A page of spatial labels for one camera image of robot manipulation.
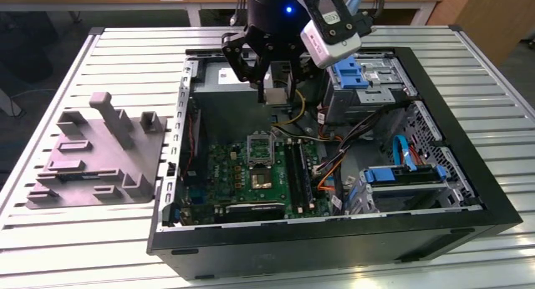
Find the metal rail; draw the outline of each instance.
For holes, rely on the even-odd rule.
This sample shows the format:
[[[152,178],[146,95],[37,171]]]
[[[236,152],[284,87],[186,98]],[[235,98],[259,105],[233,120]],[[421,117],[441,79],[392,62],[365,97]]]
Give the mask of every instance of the metal rail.
[[[153,202],[30,210],[25,195],[56,143],[64,108],[97,117],[108,91],[134,117],[172,118],[186,48],[217,48],[229,28],[106,29],[89,36],[0,193],[0,288],[484,288],[535,283],[533,111],[463,33],[447,27],[379,27],[364,46],[409,46],[524,223],[431,262],[185,282],[145,254]],[[168,156],[162,149],[161,158]],[[166,167],[158,169],[158,175]]]

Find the expansion slot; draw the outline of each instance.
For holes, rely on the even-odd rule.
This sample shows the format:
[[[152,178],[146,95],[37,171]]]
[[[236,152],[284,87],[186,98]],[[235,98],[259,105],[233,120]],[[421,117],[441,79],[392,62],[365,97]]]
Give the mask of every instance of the expansion slot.
[[[295,150],[295,155],[297,156],[299,159],[299,168],[297,171],[297,175],[299,175],[299,179],[301,180],[301,193],[303,193],[303,198],[304,201],[308,204],[308,208],[313,208],[315,207],[315,198],[312,196],[312,187],[309,186],[309,176],[308,176],[308,167],[307,167],[307,158],[304,155],[304,151],[303,151],[303,145],[299,142],[297,144],[293,145],[293,150]]]
[[[293,142],[289,140],[284,144],[284,158],[285,158],[285,175],[288,176],[288,187],[289,187],[289,198],[292,201],[292,208],[297,213],[303,212],[303,194],[300,183],[297,180],[296,172],[299,170],[299,166],[295,162],[293,156]]]

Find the wire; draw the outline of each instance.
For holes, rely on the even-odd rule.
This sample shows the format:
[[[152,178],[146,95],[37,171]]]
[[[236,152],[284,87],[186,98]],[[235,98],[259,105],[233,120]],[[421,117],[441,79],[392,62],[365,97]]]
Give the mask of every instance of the wire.
[[[279,83],[284,84],[285,86],[288,86],[288,83],[284,80],[273,79],[273,82],[279,82]]]
[[[411,145],[408,147],[408,150],[411,151],[411,153],[412,153],[412,155],[415,157],[416,164],[417,165],[423,165],[424,163],[423,163],[420,155],[417,154],[416,148]]]
[[[273,126],[281,126],[281,125],[287,125],[287,124],[291,124],[291,123],[293,123],[295,121],[297,121],[297,120],[299,120],[299,118],[300,118],[300,117],[301,117],[301,115],[304,114],[304,109],[305,109],[305,99],[304,99],[304,97],[303,97],[303,94],[300,93],[300,91],[299,91],[299,90],[295,90],[295,92],[296,92],[296,94],[299,95],[299,98],[301,99],[301,111],[299,112],[297,116],[296,116],[293,119],[291,119],[291,120],[288,120],[288,121],[284,121],[284,122],[272,123],[272,125],[273,125]]]
[[[377,10],[375,11],[373,19],[376,19],[377,17],[380,17],[380,15],[381,15],[381,13],[383,13],[383,9],[384,9],[384,0],[379,0],[379,1],[377,1]]]
[[[327,136],[324,136],[323,135],[323,127],[324,127],[324,124],[321,124],[320,126],[319,126],[319,128],[317,128],[317,136],[320,137],[320,139],[329,139],[329,137],[327,137]],[[337,140],[339,142],[341,142],[343,141],[343,138],[340,137],[340,136],[335,136],[335,140]]]
[[[337,161],[337,163],[336,163],[336,164],[331,167],[331,169],[328,170],[325,176],[323,177],[321,181],[320,181],[319,184],[317,184],[317,191],[324,191],[324,190],[327,190],[327,191],[333,191],[333,190],[335,190],[333,188],[324,187],[323,184],[325,183],[325,180],[327,180],[328,176],[332,174],[332,172],[335,171],[335,169],[337,168],[337,166],[340,166],[341,161],[344,160],[344,157],[345,157],[345,156],[343,156],[343,157],[340,158],[340,160]]]
[[[17,98],[17,97],[20,97],[21,95],[25,95],[26,93],[38,93],[38,92],[57,92],[57,90],[41,90],[41,89],[38,89],[38,90],[26,90],[26,91],[24,91],[24,92],[21,92],[21,93],[17,93],[16,95],[13,95],[13,96],[10,96],[10,98]]]
[[[283,134],[285,134],[288,137],[295,137],[296,139],[305,139],[305,140],[315,140],[317,142],[332,142],[332,140],[325,140],[325,139],[319,139],[316,137],[309,137],[307,135],[297,135],[293,134],[292,132],[287,131],[285,129],[283,129],[283,127],[280,126],[272,126],[275,129],[280,130],[280,132],[283,132]]]

